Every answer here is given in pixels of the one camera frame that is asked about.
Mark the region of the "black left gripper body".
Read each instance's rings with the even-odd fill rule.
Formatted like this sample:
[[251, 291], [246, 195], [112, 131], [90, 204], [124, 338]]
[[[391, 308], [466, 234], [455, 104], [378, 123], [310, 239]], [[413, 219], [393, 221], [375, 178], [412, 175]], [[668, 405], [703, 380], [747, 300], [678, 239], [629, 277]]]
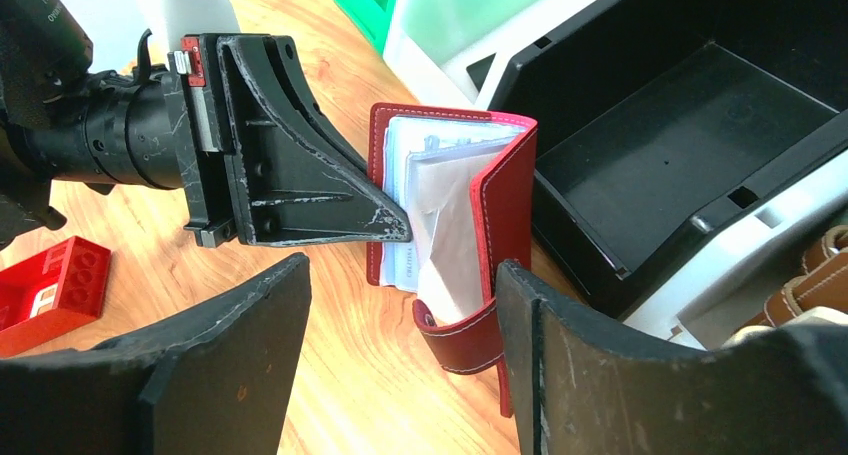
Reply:
[[189, 213], [185, 229], [197, 245], [216, 248], [236, 236], [224, 156], [233, 148], [225, 127], [220, 67], [208, 63], [214, 34], [190, 34], [167, 55], [162, 78], [165, 106], [175, 142], [178, 173]]

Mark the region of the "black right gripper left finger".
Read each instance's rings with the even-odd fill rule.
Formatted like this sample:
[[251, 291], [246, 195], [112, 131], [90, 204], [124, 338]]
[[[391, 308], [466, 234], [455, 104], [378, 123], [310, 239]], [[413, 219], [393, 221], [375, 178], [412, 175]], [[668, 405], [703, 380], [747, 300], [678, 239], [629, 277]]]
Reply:
[[96, 346], [1, 363], [5, 454], [273, 454], [312, 290], [295, 253]]

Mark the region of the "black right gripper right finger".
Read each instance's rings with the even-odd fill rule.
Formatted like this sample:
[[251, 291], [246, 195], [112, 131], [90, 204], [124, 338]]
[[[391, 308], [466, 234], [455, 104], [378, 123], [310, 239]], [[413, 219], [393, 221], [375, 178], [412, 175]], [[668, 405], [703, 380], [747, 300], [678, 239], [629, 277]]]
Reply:
[[847, 331], [770, 330], [717, 351], [632, 329], [514, 261], [496, 301], [524, 454], [843, 454]]

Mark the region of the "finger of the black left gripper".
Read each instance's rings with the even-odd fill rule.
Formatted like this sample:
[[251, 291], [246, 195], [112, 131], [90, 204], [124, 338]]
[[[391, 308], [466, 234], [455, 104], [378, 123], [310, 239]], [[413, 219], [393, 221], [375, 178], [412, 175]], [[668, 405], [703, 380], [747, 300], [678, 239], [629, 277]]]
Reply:
[[225, 155], [238, 239], [291, 247], [406, 242], [403, 209], [317, 102], [288, 36], [217, 42], [233, 149]]

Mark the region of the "red leather card holder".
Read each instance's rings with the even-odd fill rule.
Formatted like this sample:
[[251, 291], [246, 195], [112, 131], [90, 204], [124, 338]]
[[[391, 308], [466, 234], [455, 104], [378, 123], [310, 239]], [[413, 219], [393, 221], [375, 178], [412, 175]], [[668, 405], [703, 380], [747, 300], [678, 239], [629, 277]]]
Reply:
[[504, 261], [531, 261], [537, 131], [523, 115], [387, 102], [369, 121], [368, 177], [405, 210], [412, 238], [369, 244], [367, 281], [415, 294], [415, 324], [444, 371], [495, 368], [506, 417], [495, 277]]

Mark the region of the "black credit card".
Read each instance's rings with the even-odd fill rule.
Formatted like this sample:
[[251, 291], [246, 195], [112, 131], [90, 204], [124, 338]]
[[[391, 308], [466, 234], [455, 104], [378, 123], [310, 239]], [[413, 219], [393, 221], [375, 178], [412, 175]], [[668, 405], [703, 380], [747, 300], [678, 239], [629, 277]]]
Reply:
[[482, 90], [494, 59], [495, 54], [490, 54], [466, 67], [466, 72], [477, 92]]

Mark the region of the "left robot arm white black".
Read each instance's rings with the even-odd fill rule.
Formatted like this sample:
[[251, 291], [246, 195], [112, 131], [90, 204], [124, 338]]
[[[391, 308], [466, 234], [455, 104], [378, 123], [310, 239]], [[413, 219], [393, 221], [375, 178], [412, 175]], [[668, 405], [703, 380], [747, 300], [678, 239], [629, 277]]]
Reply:
[[289, 36], [183, 32], [94, 73], [61, 0], [1, 0], [1, 242], [57, 230], [55, 180], [183, 191], [199, 246], [408, 242], [404, 210], [320, 109]]

